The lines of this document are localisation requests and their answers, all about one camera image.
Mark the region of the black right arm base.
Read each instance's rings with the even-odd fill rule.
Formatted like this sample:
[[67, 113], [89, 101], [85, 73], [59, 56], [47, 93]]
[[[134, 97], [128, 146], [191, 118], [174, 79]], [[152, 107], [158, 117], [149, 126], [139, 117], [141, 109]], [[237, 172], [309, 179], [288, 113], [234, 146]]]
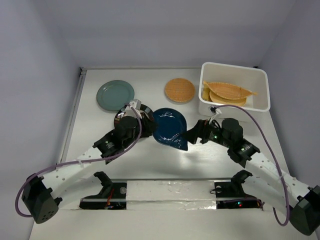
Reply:
[[244, 192], [242, 184], [253, 175], [246, 170], [236, 173], [229, 181], [215, 182], [210, 194], [216, 197], [217, 209], [263, 209], [264, 202]]

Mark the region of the leaf shaped orange woven tray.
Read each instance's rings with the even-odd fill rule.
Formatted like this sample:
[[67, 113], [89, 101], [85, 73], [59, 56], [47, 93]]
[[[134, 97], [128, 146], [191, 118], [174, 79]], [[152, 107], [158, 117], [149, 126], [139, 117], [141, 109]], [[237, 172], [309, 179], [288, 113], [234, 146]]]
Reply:
[[231, 83], [207, 81], [204, 81], [203, 83], [217, 96], [228, 100], [240, 100], [258, 94], [257, 92], [252, 92]]

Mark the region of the plain orange round plate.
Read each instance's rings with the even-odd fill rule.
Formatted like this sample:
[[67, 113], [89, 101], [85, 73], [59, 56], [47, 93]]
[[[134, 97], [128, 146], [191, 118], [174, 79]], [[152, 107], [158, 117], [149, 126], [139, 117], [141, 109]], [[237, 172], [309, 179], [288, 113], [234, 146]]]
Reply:
[[242, 107], [247, 102], [246, 98], [242, 98], [242, 99], [226, 99], [226, 98], [222, 98], [222, 97], [218, 96], [217, 94], [215, 94], [213, 91], [210, 91], [209, 96], [210, 96], [210, 100], [212, 102], [218, 103], [218, 104], [224, 104], [224, 105], [235, 105], [235, 106]]

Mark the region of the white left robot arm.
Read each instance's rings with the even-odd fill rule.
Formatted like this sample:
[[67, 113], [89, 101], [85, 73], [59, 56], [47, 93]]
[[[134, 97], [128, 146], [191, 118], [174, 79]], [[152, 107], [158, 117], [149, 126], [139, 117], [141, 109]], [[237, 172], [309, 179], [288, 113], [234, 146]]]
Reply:
[[52, 218], [63, 202], [62, 193], [86, 174], [99, 179], [94, 186], [95, 198], [108, 199], [114, 192], [110, 178], [98, 170], [98, 162], [109, 164], [127, 153], [141, 138], [150, 137], [157, 124], [153, 118], [124, 116], [114, 129], [97, 140], [84, 155], [69, 162], [47, 167], [30, 175], [19, 190], [16, 202], [23, 201], [28, 217], [36, 224]]

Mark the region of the dark blue shell shaped plate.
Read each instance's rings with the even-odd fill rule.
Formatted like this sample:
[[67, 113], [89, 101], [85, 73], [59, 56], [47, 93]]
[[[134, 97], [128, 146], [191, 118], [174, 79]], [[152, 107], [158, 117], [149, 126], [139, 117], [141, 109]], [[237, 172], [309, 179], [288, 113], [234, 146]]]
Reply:
[[157, 128], [153, 133], [154, 139], [165, 146], [181, 151], [188, 151], [188, 141], [182, 137], [187, 131], [185, 117], [173, 108], [159, 108], [153, 112]]

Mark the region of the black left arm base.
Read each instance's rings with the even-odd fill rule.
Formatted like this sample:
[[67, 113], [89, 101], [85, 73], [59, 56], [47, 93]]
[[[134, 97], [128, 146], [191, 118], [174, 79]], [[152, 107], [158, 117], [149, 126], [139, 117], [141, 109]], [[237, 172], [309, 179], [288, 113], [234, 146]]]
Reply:
[[100, 180], [102, 188], [98, 194], [82, 198], [79, 208], [82, 210], [126, 210], [127, 182], [113, 182], [103, 171], [95, 172], [94, 177]]

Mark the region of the yellow green woven bamboo tray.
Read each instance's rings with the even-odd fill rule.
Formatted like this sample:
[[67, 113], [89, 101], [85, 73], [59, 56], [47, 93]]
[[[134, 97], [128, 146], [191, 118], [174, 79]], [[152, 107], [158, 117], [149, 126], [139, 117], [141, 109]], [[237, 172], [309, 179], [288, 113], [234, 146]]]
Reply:
[[203, 99], [204, 101], [207, 101], [207, 102], [210, 102], [210, 101], [211, 101], [210, 91], [211, 91], [211, 90], [208, 88], [207, 85], [204, 85], [204, 86], [203, 86], [202, 99]]

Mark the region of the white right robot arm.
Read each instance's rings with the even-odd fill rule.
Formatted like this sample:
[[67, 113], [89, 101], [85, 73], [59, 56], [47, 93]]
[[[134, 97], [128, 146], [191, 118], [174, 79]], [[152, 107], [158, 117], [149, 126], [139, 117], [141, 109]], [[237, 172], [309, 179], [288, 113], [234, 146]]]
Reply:
[[269, 160], [258, 147], [243, 137], [243, 128], [234, 118], [221, 124], [216, 120], [198, 120], [190, 130], [181, 130], [175, 139], [187, 143], [214, 142], [227, 148], [232, 161], [243, 169], [231, 178], [235, 196], [256, 197], [285, 215], [286, 221], [306, 236], [320, 226], [320, 187], [311, 187]]

